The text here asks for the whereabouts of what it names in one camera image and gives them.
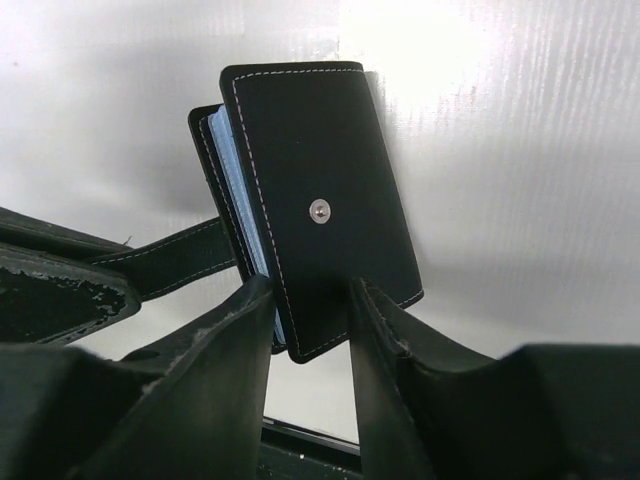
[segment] black wallet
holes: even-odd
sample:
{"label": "black wallet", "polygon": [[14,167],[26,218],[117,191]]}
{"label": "black wallet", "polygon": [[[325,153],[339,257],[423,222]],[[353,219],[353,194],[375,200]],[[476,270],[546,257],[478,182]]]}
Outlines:
{"label": "black wallet", "polygon": [[305,363],[344,341],[353,277],[402,307],[422,298],[362,66],[231,66],[220,87],[189,126],[243,280],[272,279],[274,349]]}

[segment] black leather wallet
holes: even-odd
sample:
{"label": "black leather wallet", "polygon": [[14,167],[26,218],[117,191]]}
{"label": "black leather wallet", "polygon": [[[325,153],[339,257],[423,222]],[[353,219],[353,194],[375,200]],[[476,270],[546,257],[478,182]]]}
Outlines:
{"label": "black leather wallet", "polygon": [[[371,280],[402,307],[422,298],[362,66],[231,66],[220,86],[291,358],[305,363],[347,338],[352,277]],[[189,125],[246,281],[260,268],[247,212],[230,187],[210,128],[220,107],[196,108]]]}

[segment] metal stud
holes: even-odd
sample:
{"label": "metal stud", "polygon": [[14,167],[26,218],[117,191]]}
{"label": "metal stud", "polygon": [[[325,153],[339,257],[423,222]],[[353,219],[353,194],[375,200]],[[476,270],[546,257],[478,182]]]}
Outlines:
{"label": "metal stud", "polygon": [[327,223],[331,218],[331,205],[322,198],[314,200],[309,207],[309,215],[316,223]]}

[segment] card holder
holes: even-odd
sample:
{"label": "card holder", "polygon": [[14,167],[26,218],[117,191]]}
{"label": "card holder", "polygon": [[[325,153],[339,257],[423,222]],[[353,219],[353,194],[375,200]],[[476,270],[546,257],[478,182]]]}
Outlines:
{"label": "card holder", "polygon": [[[354,62],[227,67],[220,87],[291,358],[347,338],[348,282],[364,277],[402,307],[423,296],[371,93]],[[255,268],[209,117],[189,115],[244,281]]]}

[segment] black object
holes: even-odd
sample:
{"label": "black object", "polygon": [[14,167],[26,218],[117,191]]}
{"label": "black object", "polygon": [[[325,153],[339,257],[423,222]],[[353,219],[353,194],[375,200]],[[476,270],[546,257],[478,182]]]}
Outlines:
{"label": "black object", "polygon": [[0,209],[0,342],[68,343],[233,265],[219,218],[132,249]]}
{"label": "black object", "polygon": [[119,363],[2,346],[0,479],[252,478],[274,312],[257,276]]}
{"label": "black object", "polygon": [[[220,87],[291,358],[347,339],[348,281],[374,281],[399,305],[422,298],[400,197],[362,66],[354,62],[227,67]],[[189,124],[228,225],[240,272],[252,274],[207,116]],[[316,200],[330,219],[312,220]]]}
{"label": "black object", "polygon": [[353,282],[367,480],[640,474],[640,349],[531,345],[493,361]]}

